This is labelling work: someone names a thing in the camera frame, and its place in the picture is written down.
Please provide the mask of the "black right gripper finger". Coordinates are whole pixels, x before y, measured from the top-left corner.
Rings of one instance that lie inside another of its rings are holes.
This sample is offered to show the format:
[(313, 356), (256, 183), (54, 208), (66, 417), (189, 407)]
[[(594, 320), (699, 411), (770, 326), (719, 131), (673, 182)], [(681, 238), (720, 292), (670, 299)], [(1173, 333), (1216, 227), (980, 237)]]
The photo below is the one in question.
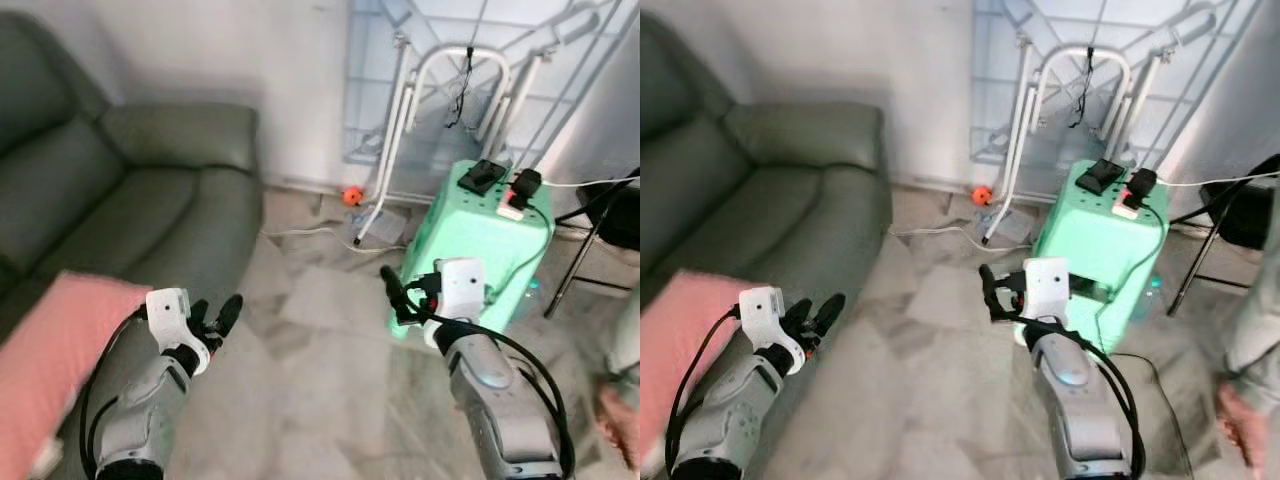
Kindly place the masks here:
[(998, 301), (998, 296), (996, 293), (997, 280), (988, 264), (982, 264), (979, 266), (979, 275), (982, 282), (983, 301), (989, 311), (992, 323), (1001, 323), (1005, 320), (1006, 314)]
[(411, 301), (397, 273), (390, 266), (384, 265), (381, 266), (381, 280), (394, 314), (394, 323), (412, 323), (413, 310), (411, 308)]

